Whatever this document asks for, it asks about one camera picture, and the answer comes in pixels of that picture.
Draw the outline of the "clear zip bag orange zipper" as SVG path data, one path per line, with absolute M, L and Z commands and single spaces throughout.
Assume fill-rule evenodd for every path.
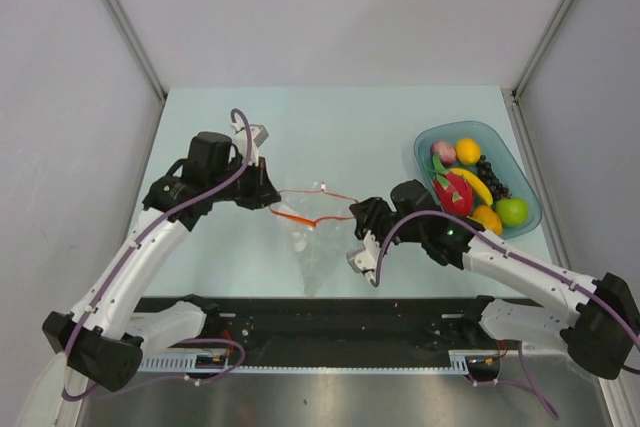
M 308 189 L 282 189 L 269 207 L 286 234 L 304 295 L 318 296 L 343 262 L 357 199 L 316 182 Z

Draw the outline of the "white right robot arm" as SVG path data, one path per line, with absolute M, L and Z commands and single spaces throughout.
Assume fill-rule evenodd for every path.
M 545 346 L 606 380 L 627 370 L 639 346 L 639 308 L 621 277 L 597 279 L 543 262 L 479 222 L 443 210 L 418 180 L 397 185 L 389 201 L 370 197 L 349 210 L 360 245 L 347 259 L 374 287 L 389 247 L 414 243 L 439 265 L 488 277 L 531 300 L 526 306 L 478 297 L 461 323 L 469 346 L 484 348 L 494 339 Z

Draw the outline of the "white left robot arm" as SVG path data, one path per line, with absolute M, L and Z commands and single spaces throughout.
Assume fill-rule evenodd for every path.
M 174 345 L 241 349 L 225 336 L 219 307 L 195 294 L 140 322 L 131 316 L 166 258 L 214 204 L 259 210 L 280 202 L 259 154 L 267 136 L 262 125 L 236 127 L 232 137 L 200 132 L 186 157 L 151 184 L 137 223 L 99 280 L 70 312 L 51 312 L 43 323 L 70 370 L 117 392 L 144 360 Z

